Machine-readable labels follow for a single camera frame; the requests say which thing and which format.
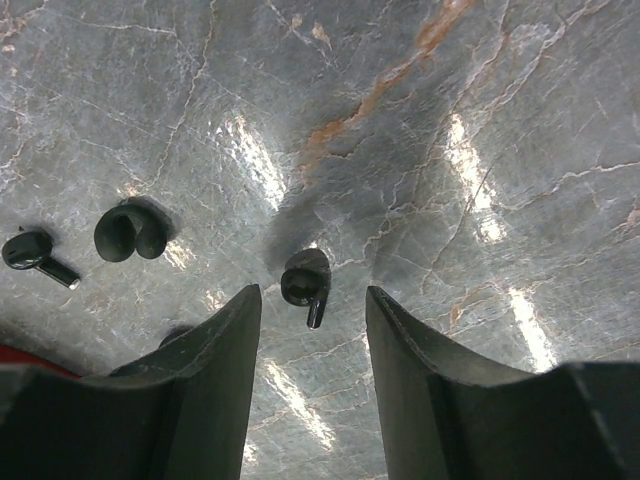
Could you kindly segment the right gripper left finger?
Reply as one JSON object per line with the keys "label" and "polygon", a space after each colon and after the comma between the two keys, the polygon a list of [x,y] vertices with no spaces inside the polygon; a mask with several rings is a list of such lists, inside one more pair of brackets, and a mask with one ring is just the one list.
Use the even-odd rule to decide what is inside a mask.
{"label": "right gripper left finger", "polygon": [[107,376],[1,370],[5,479],[236,479],[261,323],[256,285]]}

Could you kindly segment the black stem earbud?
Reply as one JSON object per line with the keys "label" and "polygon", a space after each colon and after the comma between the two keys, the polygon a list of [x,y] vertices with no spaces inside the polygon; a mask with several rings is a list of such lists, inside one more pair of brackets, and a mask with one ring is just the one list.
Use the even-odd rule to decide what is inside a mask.
{"label": "black stem earbud", "polygon": [[308,248],[292,255],[285,263],[280,287],[287,303],[308,309],[307,327],[318,329],[331,289],[331,270],[325,253],[318,248]]}

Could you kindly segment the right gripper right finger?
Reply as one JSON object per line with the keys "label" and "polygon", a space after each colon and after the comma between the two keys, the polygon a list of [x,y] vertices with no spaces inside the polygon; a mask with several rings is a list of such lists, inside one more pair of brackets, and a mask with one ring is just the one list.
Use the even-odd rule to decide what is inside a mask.
{"label": "right gripper right finger", "polygon": [[638,477],[637,364],[532,374],[449,339],[377,286],[366,325],[390,478]]}

